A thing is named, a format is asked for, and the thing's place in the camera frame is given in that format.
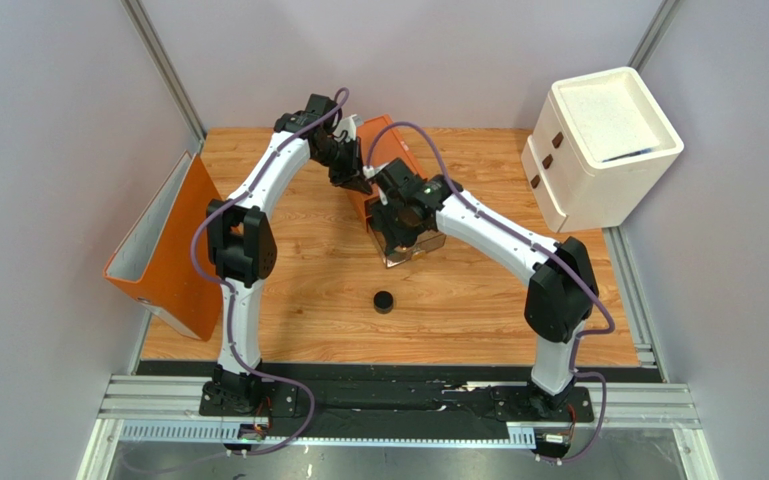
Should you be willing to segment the clear plastic drawer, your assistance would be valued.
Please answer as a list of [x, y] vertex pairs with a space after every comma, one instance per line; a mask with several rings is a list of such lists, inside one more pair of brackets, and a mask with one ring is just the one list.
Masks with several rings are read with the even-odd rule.
[[388, 250], [386, 239], [381, 232], [370, 229], [369, 236], [373, 239], [382, 263], [387, 269], [417, 260], [428, 253], [441, 249], [445, 245], [447, 238], [441, 232], [427, 231], [418, 236], [413, 246], [396, 246]]

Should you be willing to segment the orange drawer organizer box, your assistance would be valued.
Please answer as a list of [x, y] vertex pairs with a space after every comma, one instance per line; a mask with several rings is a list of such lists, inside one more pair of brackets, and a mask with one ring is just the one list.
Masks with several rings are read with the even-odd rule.
[[[384, 114], [378, 117], [365, 119], [356, 129], [357, 138], [360, 140], [362, 147], [363, 159], [366, 159], [368, 156], [368, 150], [377, 135], [392, 123], [392, 118], [389, 115]], [[418, 174], [423, 180], [429, 179], [429, 175], [422, 168], [414, 153], [410, 150], [403, 135], [398, 129], [394, 128], [385, 132], [375, 145], [372, 155], [372, 165], [374, 167], [382, 167], [386, 163], [397, 158], [402, 159], [410, 170]], [[353, 190], [346, 190], [345, 193], [348, 201], [356, 212], [361, 225], [364, 227], [365, 231], [369, 233], [371, 231], [369, 225], [369, 221], [371, 220], [371, 206], [373, 203], [380, 200], [378, 188], [374, 186], [372, 194], [363, 194]]]

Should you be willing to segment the small black round jar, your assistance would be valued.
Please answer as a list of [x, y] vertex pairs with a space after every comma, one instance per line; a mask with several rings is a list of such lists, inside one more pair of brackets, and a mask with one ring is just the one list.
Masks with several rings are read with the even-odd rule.
[[378, 291], [373, 296], [373, 306], [377, 313], [388, 314], [390, 313], [395, 304], [394, 296], [385, 290]]

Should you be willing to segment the gold lidded cream jar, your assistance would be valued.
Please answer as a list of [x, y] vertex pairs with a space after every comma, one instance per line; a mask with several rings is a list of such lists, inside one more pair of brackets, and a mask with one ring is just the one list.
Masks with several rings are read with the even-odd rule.
[[424, 225], [426, 213], [420, 206], [408, 205], [399, 209], [397, 217], [406, 229], [419, 229]]

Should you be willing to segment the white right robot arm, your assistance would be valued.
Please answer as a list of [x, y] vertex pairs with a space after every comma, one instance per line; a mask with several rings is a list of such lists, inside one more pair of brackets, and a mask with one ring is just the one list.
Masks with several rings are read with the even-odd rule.
[[524, 318], [537, 336], [526, 408], [548, 416], [564, 408], [576, 383], [575, 358], [586, 320], [599, 303], [587, 247], [538, 235], [484, 205], [446, 171], [424, 179], [400, 158], [365, 166], [376, 186], [372, 226], [388, 250], [414, 245], [420, 234], [454, 237], [496, 261], [526, 288]]

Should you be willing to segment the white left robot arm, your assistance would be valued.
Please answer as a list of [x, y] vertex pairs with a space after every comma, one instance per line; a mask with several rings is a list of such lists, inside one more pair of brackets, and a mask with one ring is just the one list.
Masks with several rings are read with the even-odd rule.
[[328, 170], [332, 185], [362, 194], [372, 186], [364, 176], [354, 120], [342, 115], [349, 90], [313, 94], [306, 107], [282, 115], [266, 152], [248, 178], [225, 200], [213, 200], [194, 238], [207, 240], [215, 268], [207, 280], [223, 295], [222, 350], [212, 378], [204, 384], [203, 416], [248, 416], [266, 404], [259, 326], [266, 279], [277, 261], [270, 217], [291, 180], [309, 161]]

